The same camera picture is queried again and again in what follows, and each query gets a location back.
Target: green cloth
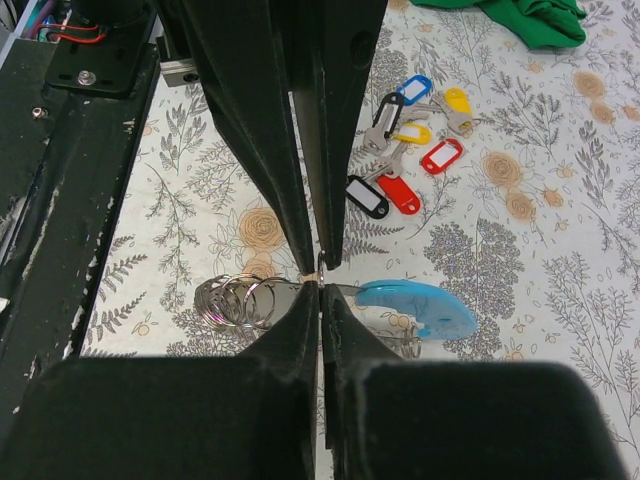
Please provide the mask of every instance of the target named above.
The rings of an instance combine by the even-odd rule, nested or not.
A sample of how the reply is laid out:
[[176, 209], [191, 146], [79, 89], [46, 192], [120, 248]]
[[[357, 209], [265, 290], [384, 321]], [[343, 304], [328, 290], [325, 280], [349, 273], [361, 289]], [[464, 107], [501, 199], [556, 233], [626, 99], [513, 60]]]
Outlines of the green cloth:
[[438, 8], [480, 7], [494, 22], [519, 35], [529, 48], [577, 47], [586, 35], [578, 20], [586, 13], [575, 0], [411, 0]]

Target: black metal beam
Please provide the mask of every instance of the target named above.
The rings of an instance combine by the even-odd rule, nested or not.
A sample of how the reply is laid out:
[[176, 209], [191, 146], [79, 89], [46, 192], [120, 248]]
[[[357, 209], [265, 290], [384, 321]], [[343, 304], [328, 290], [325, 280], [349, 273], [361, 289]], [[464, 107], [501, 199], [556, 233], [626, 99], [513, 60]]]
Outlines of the black metal beam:
[[[0, 216], [29, 197], [0, 267], [0, 297], [10, 299], [0, 313], [0, 440], [30, 380], [80, 348], [85, 325], [74, 318], [93, 304], [157, 79], [147, 46], [127, 99], [43, 87], [54, 49], [17, 40], [0, 70], [10, 92], [0, 99]], [[34, 107], [46, 116], [34, 119]], [[100, 266], [89, 272], [94, 256]]]
[[349, 154], [387, 2], [183, 0], [170, 8], [175, 3], [157, 1], [171, 26], [168, 41], [186, 33], [219, 133], [275, 210], [301, 273], [309, 274], [315, 256], [293, 91], [320, 248], [326, 267], [337, 268]]
[[311, 480], [317, 339], [309, 282], [234, 358], [62, 362], [25, 396], [0, 478]]

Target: floral tablecloth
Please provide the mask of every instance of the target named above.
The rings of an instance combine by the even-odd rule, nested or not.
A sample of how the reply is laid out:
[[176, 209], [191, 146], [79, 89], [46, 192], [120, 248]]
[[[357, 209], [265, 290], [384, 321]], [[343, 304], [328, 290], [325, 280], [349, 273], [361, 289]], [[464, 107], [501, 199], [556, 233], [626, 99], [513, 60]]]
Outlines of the floral tablecloth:
[[[480, 11], [390, 1], [360, 128], [416, 73], [463, 88], [482, 124], [446, 175], [418, 164], [433, 144], [407, 151], [419, 214], [374, 221], [349, 205], [344, 264], [329, 280], [409, 278], [456, 294], [480, 329], [425, 343], [424, 358], [575, 368], [638, 478], [640, 7], [581, 6], [583, 46], [534, 52]], [[444, 118], [428, 125], [434, 138], [445, 133]], [[373, 160], [361, 144], [358, 135], [355, 172]], [[109, 255], [84, 355], [233, 354], [244, 345], [198, 320], [195, 287], [224, 272], [296, 278], [273, 212], [216, 133], [199, 87], [160, 80]], [[318, 421], [322, 432], [322, 408]], [[328, 478], [318, 445], [319, 478]]]

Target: silver key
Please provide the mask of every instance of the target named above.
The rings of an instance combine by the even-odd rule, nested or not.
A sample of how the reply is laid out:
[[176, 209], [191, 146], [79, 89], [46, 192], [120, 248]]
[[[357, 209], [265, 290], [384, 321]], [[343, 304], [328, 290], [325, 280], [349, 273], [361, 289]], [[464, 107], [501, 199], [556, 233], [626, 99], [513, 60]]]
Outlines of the silver key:
[[476, 126], [476, 121], [468, 113], [458, 112], [449, 106], [444, 99], [444, 95], [438, 92], [432, 97], [433, 101], [442, 109], [442, 112], [447, 116], [447, 127], [458, 135], [464, 135]]
[[402, 168], [402, 154], [407, 148], [409, 148], [409, 142], [400, 142], [391, 155], [383, 155], [378, 159], [378, 162], [385, 162], [391, 166], [390, 170], [384, 172], [383, 175], [387, 175], [390, 178], [397, 178], [402, 174], [404, 170]]
[[404, 107], [398, 117], [398, 125], [412, 120], [428, 120], [432, 113], [443, 113], [437, 105], [427, 105], [424, 103]]
[[365, 152], [372, 153], [374, 155], [382, 155], [389, 146], [389, 142], [385, 138], [384, 134], [387, 130], [387, 126], [393, 119], [395, 108], [393, 105], [385, 105], [385, 108], [373, 127], [367, 128], [364, 132], [363, 146]]
[[389, 157], [380, 157], [380, 159], [376, 160], [373, 164], [373, 170], [362, 177], [362, 180], [367, 183], [371, 183], [385, 173], [391, 172], [393, 170], [393, 164], [390, 161], [385, 160], [387, 158]]

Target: yellow key tag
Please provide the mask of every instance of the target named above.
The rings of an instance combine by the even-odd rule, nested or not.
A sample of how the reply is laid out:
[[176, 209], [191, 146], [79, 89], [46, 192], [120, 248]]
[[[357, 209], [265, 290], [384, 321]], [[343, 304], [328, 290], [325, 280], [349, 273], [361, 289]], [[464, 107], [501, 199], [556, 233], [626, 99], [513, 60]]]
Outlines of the yellow key tag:
[[471, 105], [467, 94], [459, 88], [450, 88], [444, 92], [444, 99], [456, 112], [468, 113], [471, 115]]
[[403, 142], [426, 145], [431, 140], [431, 132], [427, 127], [423, 127], [417, 123], [405, 123], [400, 127], [400, 131], [395, 137]]

